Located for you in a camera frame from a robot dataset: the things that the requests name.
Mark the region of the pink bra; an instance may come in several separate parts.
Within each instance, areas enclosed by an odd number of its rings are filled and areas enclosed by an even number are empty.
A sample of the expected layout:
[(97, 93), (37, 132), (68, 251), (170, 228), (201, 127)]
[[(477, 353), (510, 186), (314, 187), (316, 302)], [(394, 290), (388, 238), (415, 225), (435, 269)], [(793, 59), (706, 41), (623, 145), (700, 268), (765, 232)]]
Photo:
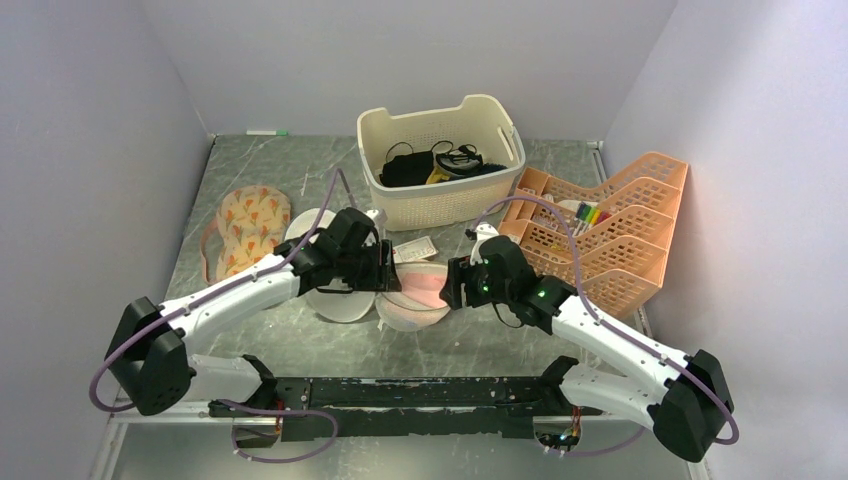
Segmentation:
[(441, 309), (447, 306), (440, 296), (446, 279), (445, 272), (414, 270), (403, 273), (400, 277), (402, 293), (428, 308)]

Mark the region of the beige trim mesh laundry bag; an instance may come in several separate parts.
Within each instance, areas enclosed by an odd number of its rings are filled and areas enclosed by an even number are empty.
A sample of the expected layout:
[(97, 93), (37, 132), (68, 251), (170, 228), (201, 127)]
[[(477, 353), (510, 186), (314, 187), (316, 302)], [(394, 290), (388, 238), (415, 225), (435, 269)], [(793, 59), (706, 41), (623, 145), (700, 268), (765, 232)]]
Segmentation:
[[(428, 261), (401, 263), (396, 266), (399, 279), (403, 273), (414, 270), (445, 272), (446, 264)], [(354, 292), (350, 294), (320, 293), (316, 290), (304, 295), (306, 303), (320, 316), (335, 323), (352, 323), (361, 320), (374, 308), (379, 326), (388, 326), (400, 332), (415, 332), (441, 321), (450, 307), (431, 309), (399, 292)]]

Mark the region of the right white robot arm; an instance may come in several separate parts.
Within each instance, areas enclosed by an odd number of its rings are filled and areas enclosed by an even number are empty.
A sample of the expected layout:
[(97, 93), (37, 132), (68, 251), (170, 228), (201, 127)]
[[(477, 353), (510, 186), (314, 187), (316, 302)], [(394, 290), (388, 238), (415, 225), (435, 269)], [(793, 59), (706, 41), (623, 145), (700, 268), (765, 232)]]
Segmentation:
[(617, 369), (599, 372), (577, 363), (539, 391), (550, 413), (571, 406), (618, 415), (648, 430), (669, 452), (692, 463), (722, 443), (737, 441), (733, 402), (720, 361), (690, 355), (638, 333), (583, 299), (566, 281), (534, 271), (504, 235), (478, 240), (471, 254), (449, 260), (440, 297), (453, 309), (504, 305), (523, 326), (573, 342)]

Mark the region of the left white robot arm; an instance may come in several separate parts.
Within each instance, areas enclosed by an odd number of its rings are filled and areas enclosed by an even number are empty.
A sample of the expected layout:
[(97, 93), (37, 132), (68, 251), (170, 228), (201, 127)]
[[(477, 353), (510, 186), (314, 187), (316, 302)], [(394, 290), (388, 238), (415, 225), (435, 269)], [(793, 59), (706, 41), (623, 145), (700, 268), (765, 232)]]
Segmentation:
[(200, 344), (257, 312), (311, 291), (331, 295), (397, 292), (392, 243), (380, 236), (380, 210), (339, 211), (313, 235), (287, 240), (246, 271), (202, 291), (124, 310), (105, 358), (108, 370), (143, 416), (181, 401), (213, 409), (240, 405), (261, 416), (282, 405), (277, 378), (256, 357), (201, 355)]

